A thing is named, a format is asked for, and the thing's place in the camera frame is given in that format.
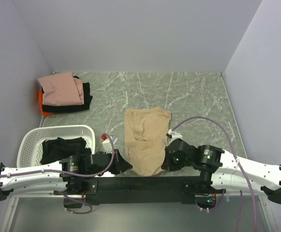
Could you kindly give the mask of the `beige t shirt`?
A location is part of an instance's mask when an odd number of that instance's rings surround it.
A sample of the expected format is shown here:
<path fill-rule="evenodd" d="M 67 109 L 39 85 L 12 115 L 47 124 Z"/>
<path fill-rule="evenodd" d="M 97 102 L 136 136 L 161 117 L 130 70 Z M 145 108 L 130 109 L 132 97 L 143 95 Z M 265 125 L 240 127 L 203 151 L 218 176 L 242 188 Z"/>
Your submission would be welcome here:
<path fill-rule="evenodd" d="M 129 108 L 124 115 L 125 156 L 139 176 L 162 171 L 171 113 L 160 107 Z"/>

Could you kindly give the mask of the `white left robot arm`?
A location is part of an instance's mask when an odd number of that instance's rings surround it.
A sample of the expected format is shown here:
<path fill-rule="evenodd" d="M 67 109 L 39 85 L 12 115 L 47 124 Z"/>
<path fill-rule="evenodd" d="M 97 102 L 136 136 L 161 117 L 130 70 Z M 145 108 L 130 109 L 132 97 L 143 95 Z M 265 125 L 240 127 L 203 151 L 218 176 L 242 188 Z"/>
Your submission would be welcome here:
<path fill-rule="evenodd" d="M 0 163 L 0 201 L 6 200 L 9 195 L 38 191 L 78 194 L 84 187 L 84 179 L 101 176 L 106 172 L 117 175 L 132 167 L 117 149 L 114 153 L 70 156 L 27 168 L 8 168 Z"/>

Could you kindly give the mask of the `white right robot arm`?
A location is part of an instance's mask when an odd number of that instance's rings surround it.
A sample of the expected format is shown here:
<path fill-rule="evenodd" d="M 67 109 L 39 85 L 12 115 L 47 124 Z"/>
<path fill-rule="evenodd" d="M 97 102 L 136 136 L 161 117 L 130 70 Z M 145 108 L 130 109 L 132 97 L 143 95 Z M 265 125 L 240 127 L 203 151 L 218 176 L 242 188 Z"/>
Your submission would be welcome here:
<path fill-rule="evenodd" d="M 195 147 L 174 139 L 165 148 L 162 169 L 170 172 L 192 167 L 200 172 L 194 183 L 185 184 L 195 195 L 214 190 L 253 191 L 281 204 L 281 164 L 269 165 L 234 155 L 212 146 Z"/>

